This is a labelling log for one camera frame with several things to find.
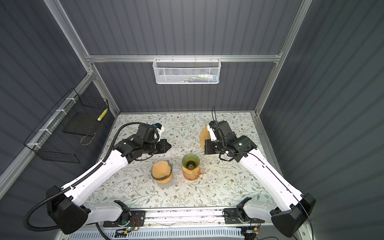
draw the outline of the white wire basket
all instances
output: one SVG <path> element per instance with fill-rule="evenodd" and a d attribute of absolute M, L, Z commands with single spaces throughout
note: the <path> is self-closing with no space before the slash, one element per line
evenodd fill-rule
<path fill-rule="evenodd" d="M 217 84 L 219 58 L 155 58 L 153 70 L 158 84 Z"/>

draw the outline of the aluminum rail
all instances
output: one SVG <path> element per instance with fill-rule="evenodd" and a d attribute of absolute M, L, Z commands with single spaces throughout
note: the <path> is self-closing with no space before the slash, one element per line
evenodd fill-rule
<path fill-rule="evenodd" d="M 47 5 L 51 14 L 53 15 L 54 19 L 56 20 L 57 24 L 63 31 L 68 42 L 71 44 L 73 50 L 75 51 L 85 70 L 89 73 L 95 73 L 96 78 L 94 78 L 93 83 L 97 87 L 101 97 L 108 100 L 109 108 L 113 116 L 117 117 L 120 113 L 119 107 L 117 106 L 115 100 L 109 92 L 97 68 L 87 61 L 86 56 L 88 56 L 88 51 L 85 48 L 83 42 L 81 41 L 79 35 L 77 34 L 63 6 L 61 5 L 60 0 L 44 0 L 44 2 Z"/>
<path fill-rule="evenodd" d="M 91 63 L 151 63 L 153 59 L 162 61 L 210 61 L 220 58 L 221 62 L 273 62 L 280 60 L 280 55 L 89 55 Z"/>
<path fill-rule="evenodd" d="M 308 12 L 308 9 L 310 8 L 312 3 L 312 0 L 302 0 L 300 7 L 296 13 L 295 19 L 293 20 L 293 23 L 291 25 L 291 28 L 288 32 L 287 38 L 285 39 L 285 42 L 283 44 L 283 47 L 281 49 L 281 59 L 280 61 L 274 66 L 272 69 L 272 72 L 267 80 L 267 83 L 265 84 L 264 90 L 260 96 L 260 100 L 257 103 L 257 106 L 255 108 L 255 112 L 257 115 L 260 115 L 261 111 L 263 110 L 263 107 L 265 105 L 265 102 L 268 98 L 269 93 L 272 90 L 273 85 L 275 84 L 275 81 L 280 73 L 280 70 L 287 58 L 287 55 L 293 45 L 293 42 L 296 38 L 297 32 L 299 32 L 300 26 L 303 23 L 303 20 L 305 18 L 305 15 Z"/>
<path fill-rule="evenodd" d="M 77 85 L 75 91 L 78 94 L 82 94 L 85 89 L 91 84 L 94 80 L 95 75 L 93 73 L 88 73 L 82 81 Z M 66 99 L 64 99 L 63 103 L 60 104 L 58 109 L 63 109 L 70 101 L 70 98 L 76 96 L 76 92 L 72 91 Z M 52 116 L 45 122 L 42 126 L 42 129 L 47 128 L 54 119 L 59 115 L 59 111 L 55 111 Z M 41 137 L 43 131 L 38 131 L 31 139 L 30 143 L 35 143 Z M 16 158 L 12 161 L 12 163 L 5 169 L 5 171 L 0 176 L 0 199 L 4 196 L 4 194 L 8 191 L 8 189 L 12 186 L 12 184 L 16 181 L 17 177 L 23 172 L 28 163 L 35 156 L 35 152 L 31 149 L 24 147 L 22 151 L 16 156 Z"/>

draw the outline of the wire mesh basket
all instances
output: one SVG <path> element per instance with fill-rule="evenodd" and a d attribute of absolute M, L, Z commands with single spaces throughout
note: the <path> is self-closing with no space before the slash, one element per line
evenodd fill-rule
<path fill-rule="evenodd" d="M 37 127 L 24 142 L 43 160 L 80 163 L 88 154 L 94 154 L 88 151 L 103 120 L 100 116 L 109 108 L 108 101 L 78 94 L 69 100 L 65 107 L 56 110 L 58 114 L 47 126 Z M 32 136 L 35 132 L 40 134 L 37 139 Z"/>
<path fill-rule="evenodd" d="M 158 84 L 217 84 L 220 69 L 219 58 L 153 60 L 153 70 Z"/>

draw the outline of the red wire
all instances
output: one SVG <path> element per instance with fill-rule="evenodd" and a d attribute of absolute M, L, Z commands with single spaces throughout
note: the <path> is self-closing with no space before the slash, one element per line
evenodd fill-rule
<path fill-rule="evenodd" d="M 135 218 L 135 217 L 133 217 L 133 219 L 137 219 L 137 221 L 139 222 L 139 226 L 140 226 L 140 220 L 138 218 Z"/>
<path fill-rule="evenodd" d="M 256 220 L 256 222 L 257 222 L 257 230 L 259 230 L 259 233 L 260 233 L 260 226 L 261 226 L 261 224 L 257 221 L 257 219 L 255 218 L 255 220 Z"/>

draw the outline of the black joint housing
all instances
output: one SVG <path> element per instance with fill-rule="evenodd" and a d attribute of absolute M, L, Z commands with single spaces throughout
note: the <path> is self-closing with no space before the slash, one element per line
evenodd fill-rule
<path fill-rule="evenodd" d="M 212 128 L 216 140 L 212 142 L 210 139 L 206 139 L 205 154 L 226 154 L 228 152 L 228 156 L 240 162 L 242 157 L 248 156 L 247 152 L 257 149 L 256 144 L 247 136 L 236 137 L 236 134 L 231 130 L 226 121 L 211 121 L 209 126 Z"/>
<path fill-rule="evenodd" d="M 314 197 L 308 193 L 291 210 L 284 212 L 272 210 L 270 212 L 272 222 L 284 236 L 292 237 L 305 220 L 308 219 L 315 203 Z"/>
<path fill-rule="evenodd" d="M 49 198 L 58 191 L 60 189 L 53 186 L 46 192 L 46 197 Z M 90 210 L 77 206 L 66 195 L 61 194 L 47 202 L 47 213 L 64 234 L 71 234 L 83 226 Z"/>
<path fill-rule="evenodd" d="M 155 123 L 153 125 L 140 124 L 136 134 L 132 135 L 127 139 L 123 139 L 118 142 L 113 149 L 121 152 L 122 157 L 126 157 L 128 163 L 138 159 L 143 154 L 162 154 L 166 153 L 172 146 L 167 143 L 166 139 L 158 140 L 159 133 L 157 128 L 161 128 L 161 124 Z"/>
<path fill-rule="evenodd" d="M 239 204 L 236 205 L 237 208 L 237 216 L 239 219 L 243 222 L 249 222 L 251 218 L 247 216 L 247 214 L 244 212 L 244 205 L 246 204 L 247 201 L 251 200 L 251 197 L 246 197 L 244 198 Z"/>
<path fill-rule="evenodd" d="M 125 205 L 125 203 L 123 203 L 120 200 L 115 200 L 114 202 L 117 203 L 122 209 L 122 213 L 119 216 L 119 218 L 117 219 L 117 222 L 119 225 L 123 225 L 123 219 L 130 219 L 131 218 L 131 214 L 129 213 L 130 209 L 127 205 Z"/>

